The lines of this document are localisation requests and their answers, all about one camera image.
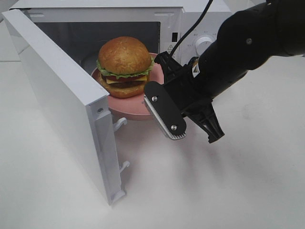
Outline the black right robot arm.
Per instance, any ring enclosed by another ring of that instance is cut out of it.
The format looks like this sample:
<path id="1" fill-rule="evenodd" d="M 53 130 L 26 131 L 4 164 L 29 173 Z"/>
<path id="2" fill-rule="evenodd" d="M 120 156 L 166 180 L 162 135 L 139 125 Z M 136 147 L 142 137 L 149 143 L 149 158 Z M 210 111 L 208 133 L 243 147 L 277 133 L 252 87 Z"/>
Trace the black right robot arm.
<path id="1" fill-rule="evenodd" d="M 145 102 L 168 138 L 184 138 L 189 117 L 212 143 L 224 135 L 212 106 L 215 97 L 270 57 L 304 52 L 304 1 L 267 0 L 226 19 L 216 40 L 186 65 L 167 52 L 158 54 L 164 83 L 146 87 Z"/>

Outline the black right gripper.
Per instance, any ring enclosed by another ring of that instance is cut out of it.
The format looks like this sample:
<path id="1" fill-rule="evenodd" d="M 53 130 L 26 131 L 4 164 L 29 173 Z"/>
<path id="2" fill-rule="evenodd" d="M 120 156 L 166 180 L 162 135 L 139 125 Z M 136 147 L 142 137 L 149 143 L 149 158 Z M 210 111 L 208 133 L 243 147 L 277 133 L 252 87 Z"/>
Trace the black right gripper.
<path id="1" fill-rule="evenodd" d="M 199 91 L 199 84 L 194 82 L 193 64 L 198 57 L 193 57 L 181 66 L 168 52 L 158 54 L 154 62 L 159 64 L 164 75 L 164 87 L 182 117 L 189 117 L 208 134 L 208 142 L 213 143 L 224 136 L 212 99 Z"/>

